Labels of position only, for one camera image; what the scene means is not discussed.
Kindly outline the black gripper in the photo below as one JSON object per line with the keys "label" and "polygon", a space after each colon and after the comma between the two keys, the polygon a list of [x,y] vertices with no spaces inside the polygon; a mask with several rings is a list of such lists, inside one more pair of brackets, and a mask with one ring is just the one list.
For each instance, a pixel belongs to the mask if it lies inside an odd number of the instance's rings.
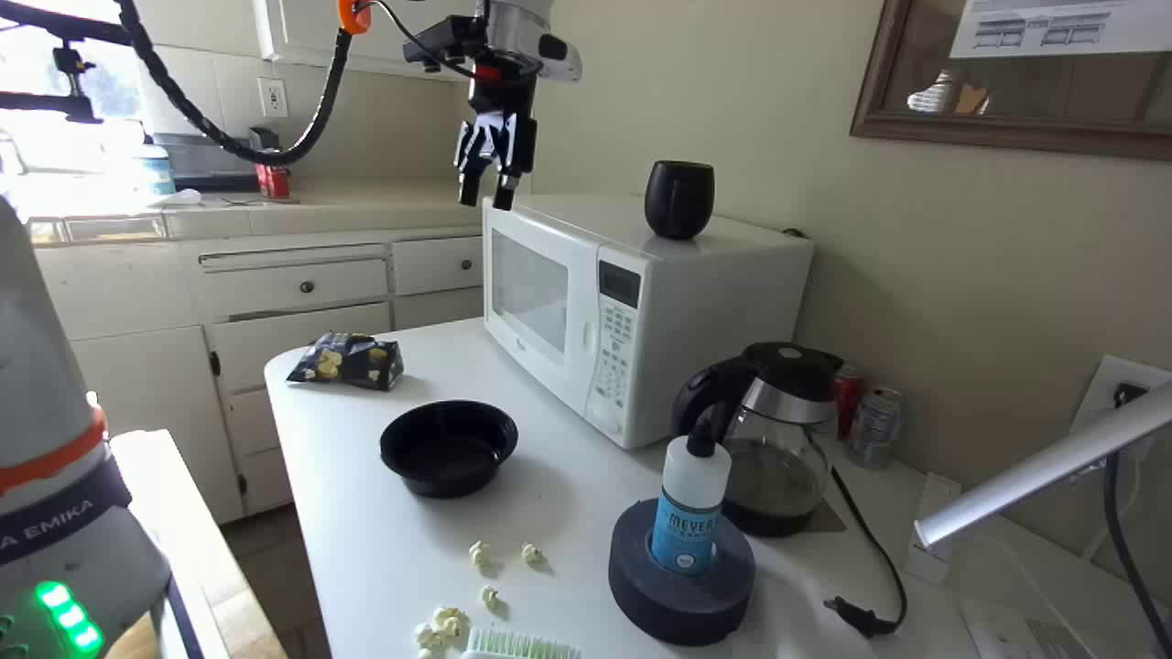
{"label": "black gripper", "polygon": [[515,60],[481,60],[470,79],[473,118],[459,131],[459,202],[481,202],[484,167],[498,167],[494,209],[514,209],[520,175],[536,164],[536,74]]}

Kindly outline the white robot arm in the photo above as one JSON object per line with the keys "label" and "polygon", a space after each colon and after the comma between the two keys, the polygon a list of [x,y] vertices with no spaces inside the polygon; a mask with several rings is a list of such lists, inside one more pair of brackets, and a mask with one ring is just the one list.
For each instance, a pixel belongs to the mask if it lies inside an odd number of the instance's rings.
{"label": "white robot arm", "polygon": [[133,512],[25,224],[0,202],[0,618],[2,659],[106,659],[174,597]]}

